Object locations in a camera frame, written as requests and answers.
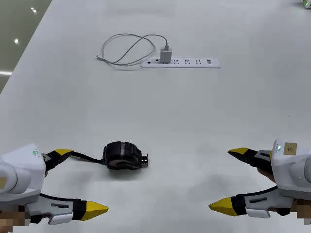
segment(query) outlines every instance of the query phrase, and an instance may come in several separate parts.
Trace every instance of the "white table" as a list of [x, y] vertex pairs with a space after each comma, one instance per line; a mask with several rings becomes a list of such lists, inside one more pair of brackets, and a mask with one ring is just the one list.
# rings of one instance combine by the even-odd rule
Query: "white table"
[[[43, 192], [108, 213], [14, 232], [310, 232], [295, 214], [229, 217], [207, 207], [273, 186], [228, 149], [310, 143], [310, 21], [296, 0], [53, 0], [1, 94], [0, 154], [34, 142], [100, 158], [104, 145], [125, 140], [149, 153], [150, 167], [111, 173], [69, 159]], [[165, 35], [174, 55], [217, 57], [222, 69], [119, 71], [94, 59], [123, 32]]]

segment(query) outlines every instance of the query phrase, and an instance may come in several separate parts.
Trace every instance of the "pixelated hand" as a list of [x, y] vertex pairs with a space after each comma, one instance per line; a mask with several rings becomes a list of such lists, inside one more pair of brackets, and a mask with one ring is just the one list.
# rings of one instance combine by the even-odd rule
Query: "pixelated hand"
[[[258, 172], [267, 178], [269, 178], [271, 181], [275, 183], [273, 174], [258, 169]], [[297, 199], [293, 202], [291, 207], [291, 212], [297, 213], [297, 218], [311, 218], [311, 201], [310, 200], [303, 200], [303, 199]]]
[[14, 206], [12, 211], [0, 212], [0, 233], [13, 232], [15, 226], [25, 226], [25, 219], [28, 218], [22, 206]]

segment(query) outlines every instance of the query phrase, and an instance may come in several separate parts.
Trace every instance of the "white power strip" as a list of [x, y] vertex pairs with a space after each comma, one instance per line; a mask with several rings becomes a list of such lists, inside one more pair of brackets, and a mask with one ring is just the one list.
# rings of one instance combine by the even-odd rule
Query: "white power strip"
[[160, 58], [151, 58], [142, 62], [142, 68], [220, 68], [215, 58], [172, 58], [171, 63], [160, 63]]

